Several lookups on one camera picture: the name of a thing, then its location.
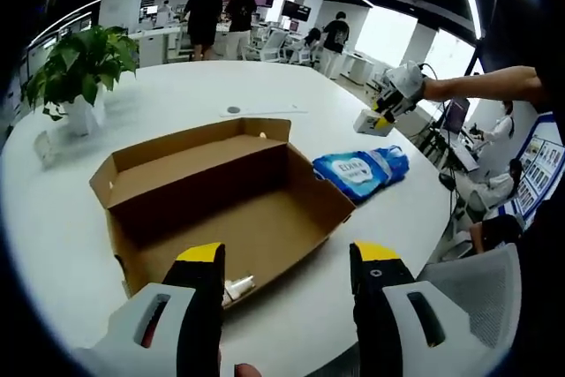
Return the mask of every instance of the small white box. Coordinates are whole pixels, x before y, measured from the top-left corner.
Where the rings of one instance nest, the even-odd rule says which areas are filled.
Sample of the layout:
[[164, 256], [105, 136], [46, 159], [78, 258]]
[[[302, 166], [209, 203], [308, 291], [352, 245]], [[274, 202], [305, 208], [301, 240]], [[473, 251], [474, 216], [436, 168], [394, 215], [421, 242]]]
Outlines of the small white box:
[[363, 109], [359, 114], [353, 128], [356, 132], [372, 136], [388, 136], [393, 125], [381, 114], [370, 109]]

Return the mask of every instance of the robotic hand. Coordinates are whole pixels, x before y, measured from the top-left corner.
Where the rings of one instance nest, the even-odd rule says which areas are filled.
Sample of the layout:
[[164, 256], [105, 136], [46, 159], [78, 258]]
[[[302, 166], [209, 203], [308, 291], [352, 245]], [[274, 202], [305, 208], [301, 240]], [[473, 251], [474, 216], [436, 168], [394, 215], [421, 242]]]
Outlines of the robotic hand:
[[385, 87], [375, 101], [374, 110], [391, 124], [397, 117], [414, 110], [423, 99], [426, 81], [422, 66], [409, 61], [385, 72], [382, 81]]

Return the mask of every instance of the computer monitor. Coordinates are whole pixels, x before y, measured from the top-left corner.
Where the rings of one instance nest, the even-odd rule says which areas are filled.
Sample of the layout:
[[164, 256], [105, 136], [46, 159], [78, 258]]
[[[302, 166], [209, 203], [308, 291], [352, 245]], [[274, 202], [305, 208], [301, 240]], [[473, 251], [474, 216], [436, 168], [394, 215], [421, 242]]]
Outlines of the computer monitor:
[[282, 6], [281, 15], [289, 17], [290, 19], [297, 19], [299, 21], [307, 21], [310, 17], [310, 10], [308, 6], [302, 4], [295, 4], [290, 0], [286, 0]]
[[459, 134], [463, 128], [467, 111], [469, 111], [469, 101], [467, 99], [454, 99], [448, 105], [445, 113], [442, 128], [448, 132]]
[[255, 0], [255, 3], [257, 4], [257, 6], [271, 8], [273, 7], [273, 1], [274, 0]]

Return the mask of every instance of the blue wet wipes package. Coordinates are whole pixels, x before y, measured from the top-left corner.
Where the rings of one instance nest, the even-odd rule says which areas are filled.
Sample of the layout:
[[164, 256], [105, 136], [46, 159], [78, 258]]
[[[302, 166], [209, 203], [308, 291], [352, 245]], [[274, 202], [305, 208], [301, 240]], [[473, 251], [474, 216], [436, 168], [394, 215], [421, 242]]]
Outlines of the blue wet wipes package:
[[315, 159], [313, 166], [354, 203], [361, 203], [379, 188], [402, 180], [409, 169], [408, 157], [398, 146], [324, 155]]

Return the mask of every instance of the potted plant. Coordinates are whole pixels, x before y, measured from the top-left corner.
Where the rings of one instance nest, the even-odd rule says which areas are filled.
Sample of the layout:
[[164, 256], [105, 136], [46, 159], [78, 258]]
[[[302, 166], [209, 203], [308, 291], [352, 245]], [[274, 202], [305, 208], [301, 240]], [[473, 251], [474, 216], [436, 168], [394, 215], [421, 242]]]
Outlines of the potted plant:
[[89, 134], [104, 120], [104, 88], [113, 90], [124, 71], [135, 73], [132, 54], [138, 52], [137, 42], [120, 27], [66, 35], [27, 84], [27, 101], [33, 109], [42, 103], [54, 121], [67, 116], [77, 135]]

